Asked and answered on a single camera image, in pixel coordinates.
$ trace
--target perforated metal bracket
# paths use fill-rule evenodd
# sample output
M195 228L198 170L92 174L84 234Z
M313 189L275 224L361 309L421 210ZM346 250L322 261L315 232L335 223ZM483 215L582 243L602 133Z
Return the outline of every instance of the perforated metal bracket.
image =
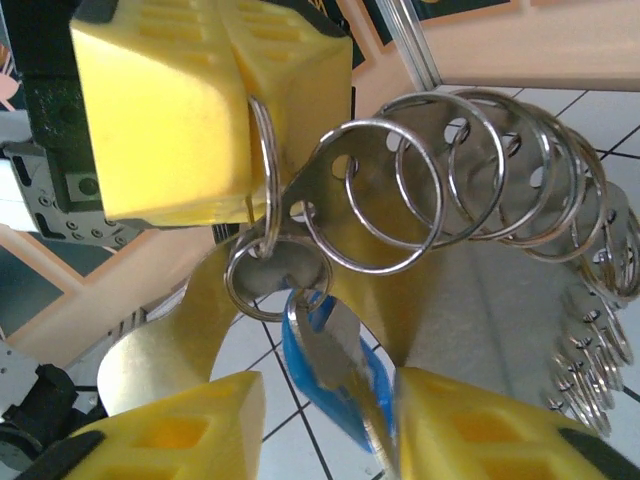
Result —
M45 151L34 143L6 143L2 146L2 157L11 161L22 197L45 239L120 248L140 233L138 229L106 220L101 210L69 213L60 210ZM68 173L64 178L67 185L74 185L70 191L77 199L99 198L95 172Z

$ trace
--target silver ring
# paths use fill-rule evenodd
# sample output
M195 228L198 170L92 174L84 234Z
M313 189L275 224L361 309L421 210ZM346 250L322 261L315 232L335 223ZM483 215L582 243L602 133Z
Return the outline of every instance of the silver ring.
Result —
M231 299L231 302L242 313L244 313L245 315L248 315L249 317L255 318L256 320L262 320L263 322L281 322L282 313L263 312L262 310L249 305L242 298L240 298L240 296L237 294L235 290L235 287L233 286L233 275L235 273L235 270L238 264L240 263L240 260L246 254L248 254L252 248L257 247L262 241L263 241L262 238L257 238L255 240L248 242L246 245L243 245L241 248L233 252L233 254L229 259L229 263L227 264L227 268L224 272L224 284L225 284L225 287L227 288L227 293L229 294L229 298ZM305 237L295 237L292 235L280 236L278 238L278 242L291 242L291 243L296 243L298 245L302 245L309 248L317 248L316 245L314 245ZM325 281L326 287L322 292L322 295L320 295L316 299L316 301L311 304L311 306L309 307L310 311L313 311L316 308L318 308L322 304L322 302L327 298L327 295L329 295L329 291L331 290L331 286L333 283L333 270L331 268L331 263L329 262L329 260L325 255L320 255L320 256L322 258L322 263L324 264L326 275L327 275L327 278Z
M591 147L588 144L583 145L582 142L580 141L580 138L577 137L576 139L578 141L578 145L580 147L583 147L583 153L585 153L585 155L582 157L582 160L584 161L584 163L587 164L587 167L591 170L591 173L592 173L593 188L595 188L596 195L599 202L598 216L596 217L596 221L593 225L593 228L589 232L589 235L581 244L579 243L577 222L574 219L574 221L571 223L570 231L573 239L573 245L575 248L569 253L559 254L559 255L547 255L547 254L538 252L535 249L531 249L531 248L523 249L523 252L525 252L527 255L537 260L540 260L541 262L564 263L564 262L568 262L569 260L573 260L574 258L580 257L580 255L584 254L595 243L595 241L598 238L598 234L600 233L600 230L604 225L604 222L607 217L606 175L604 173L604 169L602 168L602 164L600 163L600 159L598 158L598 156L595 155L595 153L592 151ZM584 259L581 258L580 262L582 265L582 263L584 262Z
M380 229L373 225L373 223L369 221L366 215L362 213L362 209L360 208L360 205L358 205L358 201L356 200L355 193L353 191L353 177L356 173L356 168L356 161L353 160L353 158L349 158L349 161L347 162L347 171L344 177L344 187L345 191L347 192L347 199L349 200L351 210L353 210L353 213L355 213L356 217L358 217L358 220L360 220L362 226L369 230L369 233L371 233L378 239L394 247L405 248L407 250L415 250L417 248L420 248L420 243L404 242L402 240L390 237L386 233L380 231Z
M582 161L577 154L577 145L571 133L546 111L534 105L525 105L536 115L539 120L546 125L557 140L556 148L560 152L562 160L568 165L570 182L569 192L566 197L566 205L560 212L555 222L543 233L532 235L528 238L518 238L512 235L509 239L504 239L504 243L518 248L532 248L543 245L562 235L570 227L572 221L578 215L581 206L581 199L586 190L585 175L582 172Z
M435 195L436 195L436 212L434 215L433 228L429 232L426 240L422 243L419 249L413 252L409 257L405 260L398 262L394 265L388 267L375 267L372 265L367 265L362 262L358 262L348 258L343 255L340 251L338 251L329 240L325 237L325 235L320 231L318 226L313 222L313 212L311 204L302 200L302 213L304 217L304 221L307 225L309 233L311 234L313 240L316 242L318 247L334 262L342 265L349 270L353 270L360 273L368 273L371 275L391 275L394 273L402 272L409 267L411 267L418 259L424 255L433 245L434 241L438 237L441 229L442 223L444 222L444 189L442 185L441 176L438 172L437 166L431 161L431 157L429 154L429 150L424 142L412 131L402 127L401 125L391 122L389 120L385 120L382 118L371 118L367 120L352 120L350 122L344 123L338 129L334 130L330 134L323 137L325 143L319 145L313 156L320 155L323 153L323 150L328 147L332 142L336 139L343 136L345 133L350 130L362 128L362 127L374 127L374 128L382 128L389 132L394 132L400 137L405 138L409 141L411 146L413 146L416 151L420 154L420 156L424 159L427 164L427 168L429 169L429 173L431 174L431 178L434 182Z
M267 213L264 238L255 251L260 258L273 254L278 241L282 224L282 200L280 197L280 172L278 169L278 147L273 129L273 121L267 107L254 96L249 97L249 105L253 111L260 135L260 147L264 163L265 195Z
M618 352L620 358L627 364L633 364L633 350L629 345L629 340L627 339L626 334L624 333L624 329L622 325L620 325L620 320L618 319L618 315L611 308L609 302L603 299L604 308L607 311L607 326L609 327L609 332L611 338L609 340L613 344L613 348Z
M533 134L536 136L536 140L539 143L540 151L542 153L542 179L539 193L536 196L536 201L533 207L531 207L515 222L505 222L506 216L504 215L501 204L498 204L498 210L500 212L500 218L503 224L503 228L495 231L488 231L486 228L483 228L480 230L480 233L476 233L471 237L472 240L505 240L508 236L515 233L519 228L530 223L540 212L540 210L544 206L544 203L551 195L550 186L552 182L550 182L550 172L553 172L552 169L554 168L554 165L551 163L551 142L546 132L539 128L540 122L536 119L536 117L511 97L480 89L464 90L462 92L458 92L458 95L461 95L463 98L471 101L472 103L474 101L491 101L497 103L512 115L517 115L524 122L526 122ZM466 207L465 202L462 201L463 199L459 198L458 200L460 201L460 205L462 206L464 211L469 214L469 209Z
M478 219L473 219L470 215L467 215L466 217L471 222L471 225L467 226L462 231L455 234L451 234L443 231L443 233L447 235L447 238L443 240L437 240L433 245L433 250L435 250L438 248L459 243L465 239L468 239L475 232L478 231L478 229L491 216L491 214L495 211L496 207L500 203L500 199L502 198L502 193L504 191L504 185L506 183L507 172L506 172L506 158L504 155L504 150L502 148L502 144L500 142L500 137L498 135L498 132L491 124L491 121L489 120L489 118L484 114L484 112L480 108L478 108L475 104L473 104L472 102L470 102L469 100L461 96L451 95L447 93L440 93L440 92L411 93L408 95L404 95L400 98L397 98L396 100L384 105L376 115L387 116L393 113L400 112L402 111L402 109L405 109L405 108L415 107L415 106L424 105L424 104L433 103L433 102L451 102L456 107L464 109L466 113L472 115L477 120L479 120L479 122L482 124L482 126L489 133L489 136L493 140L493 143L496 148L496 154L497 154L497 166L496 166L496 173L494 177L494 192L491 200L489 201L489 204L487 205L487 208L482 212L482 214L478 216ZM450 184L451 182L453 182L452 178L455 178L455 172L453 170L453 167L454 167L453 160L455 156L456 146L459 146L461 143L462 133L463 133L463 129L458 130L458 132L456 133L454 137L454 145L452 146L452 149L449 154L449 159L447 162L449 167L447 172L448 174L447 177ZM405 148L406 146L407 146L406 143L404 142L404 140L402 140L398 146L398 150L396 151L396 156L395 156L396 183L398 184L398 188L400 189L400 194L402 195L402 199L405 205L407 206L407 208L411 211L411 213L423 224L427 225L428 227L432 227L432 221L429 218L427 218L422 212L420 212L415 202L409 195L409 189L407 187L407 184L404 178L404 170L403 170L404 154L406 151L406 148ZM452 197L455 200L456 193L457 193L457 189L455 188L455 185L454 185L453 191L450 190L450 193L452 194ZM396 246L411 248L410 245L412 244L399 241Z

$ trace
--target rectangular hole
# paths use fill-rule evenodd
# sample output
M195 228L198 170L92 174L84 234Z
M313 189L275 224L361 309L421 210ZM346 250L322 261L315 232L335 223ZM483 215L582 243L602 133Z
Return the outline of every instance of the rectangular hole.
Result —
M281 42L297 42L300 40L300 32L293 28L265 28L251 25L249 31L258 38L276 40Z
M209 422L197 417L162 418L151 425L135 442L137 448L186 449L195 447L205 434Z
M142 7L140 14L146 18L168 20L171 22L198 23L200 21L200 15L190 10L166 9L154 6Z
M139 26L141 35L158 40L184 41L199 43L204 39L202 30L195 25L162 25L142 23Z
M482 459L491 480L558 480L549 462L541 458Z
M451 418L462 437L471 443L513 443L522 441L516 430L494 412L464 412Z
M238 10L241 12L264 12L261 2L238 2Z
M182 56L193 63L199 63L207 67L213 65L215 57L208 53L183 53Z
M243 13L242 19L245 22L260 25L288 25L289 23L289 20L285 16L270 15L268 13Z

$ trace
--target wooden frame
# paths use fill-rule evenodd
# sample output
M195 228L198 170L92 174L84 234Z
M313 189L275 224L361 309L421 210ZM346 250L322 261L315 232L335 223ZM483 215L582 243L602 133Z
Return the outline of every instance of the wooden frame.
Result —
M375 38L378 49L383 53L395 51L395 45L393 40L391 40L387 44L384 44L382 42L382 39L380 38L380 34L378 33L378 29L373 23L373 20L371 19L371 15L369 14L369 10L367 9L367 5L365 4L365 2L375 3L375 0L356 0L355 3L358 5L360 14L365 19L368 29L370 30L371 34ZM445 15L437 18L422 20L420 24L423 27L450 25L450 24L458 23L465 20L473 20L473 19L488 17L492 15L512 13L512 12L518 11L519 8L520 8L520 0L509 0L506 3L500 4L500 5L480 7L480 8L469 10L466 12L459 12L451 15Z
M0 245L63 292L7 343L64 366L134 310L170 293L214 241L210 227L146 231L86 277L27 233L0 225Z
M531 0L532 7L549 7L553 5L571 5L575 3L595 2L599 0Z

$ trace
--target tile grout line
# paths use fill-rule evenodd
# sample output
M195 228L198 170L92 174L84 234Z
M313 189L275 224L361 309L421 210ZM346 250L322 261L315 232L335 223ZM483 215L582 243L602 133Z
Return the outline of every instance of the tile grout line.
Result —
M280 430L282 427L284 427L287 423L289 423L291 420L293 420L294 418L296 418L296 416L300 413L299 410L296 410L295 412L293 412L291 415L289 415L280 425L278 425L276 428L274 428L273 430L271 430L269 433L267 433L263 438L262 438L262 443L266 442L267 440L269 440L269 438L271 438L273 436L274 433L276 433L278 430Z
M582 92L580 95L578 95L578 98L576 98L575 100L573 100L571 103L569 103L569 105L567 105L566 107L564 107L562 110L560 110L557 114L556 114L556 118L558 118L560 115L562 115L564 112L566 112L567 110L569 110L571 107L573 107L578 100L580 100L582 97L584 97L587 93L589 93L589 90L585 90L584 92Z
M638 125L636 128L634 128L633 130L631 130L631 133L625 135L622 140L620 140L618 143L616 143L613 147L611 147L609 150L607 150L607 153L605 153L601 158L600 161L604 160L605 158L607 158L609 155L613 154L613 151L618 148L620 145L622 145L624 142L626 142L627 140L629 140L629 138L631 138L638 130L640 130L640 125Z
M274 433L276 433L278 430L280 430L282 427L284 427L287 423L289 423L290 420L293 420L296 417L296 415L298 415L302 410L307 408L309 405L311 405L311 402L305 403L302 406L302 408L300 408L299 410L296 410L291 415L289 415L289 417L287 417L280 425L278 425L276 428L274 428L273 430L271 430L269 433L267 433L264 436L264 438L262 439L262 443L266 442L269 439L269 437L271 437Z
M257 364L259 364L262 360L264 360L265 358L267 358L271 352L275 352L276 348L278 348L278 347L280 346L280 344L281 344L281 343L282 343L282 342L278 342L278 343L276 344L276 346L275 346L275 347L271 347L267 353L263 354L263 355L262 355L258 360L256 360L255 362L253 362L253 363L252 363L251 365L249 365L247 368L245 368L245 370L244 370L244 371L246 372L246 371L248 371L248 370L251 370L251 369L252 369L253 367L255 367Z
M631 397L632 400L635 400L636 402L640 403L640 395L638 395L636 392L631 390L629 387L625 385L622 391L626 393L629 397Z
M264 328L264 332L267 334L267 338L269 339L269 343L271 343L271 346L274 348L275 350L275 342L273 341L273 338L271 338L271 334L269 333L269 329L267 328L267 326L263 323L262 324L263 328ZM298 407L298 411L296 413L300 414L300 418L302 418L302 423L304 423L305 428L307 429L307 433L309 434L309 438L311 439L311 443L313 445L313 449L316 451L316 455L318 457L318 460L320 461L320 465L322 465L322 469L324 470L324 474L327 477L327 480L333 480L333 476L331 475L331 471L329 470L329 466L327 465L326 460L324 459L324 455L322 455L322 451L320 450L320 445L318 444L318 441L316 440L316 436L313 434L313 430L311 430L311 425L309 424L309 420L307 419L307 416L304 414L304 411L302 409L302 406L300 404L300 400L298 400L298 396L296 395L295 390L293 389L293 385L291 384L291 379L289 378L289 375L287 375L287 371L284 368L284 363L282 362L282 359L280 358L280 355L278 355L278 352L274 352L275 356L276 356L276 360L278 362L278 364L280 365L280 370L282 370L282 375L284 375L284 379L287 382L287 386L289 387L289 392L291 393L291 396L293 397L293 401L296 404L296 406Z

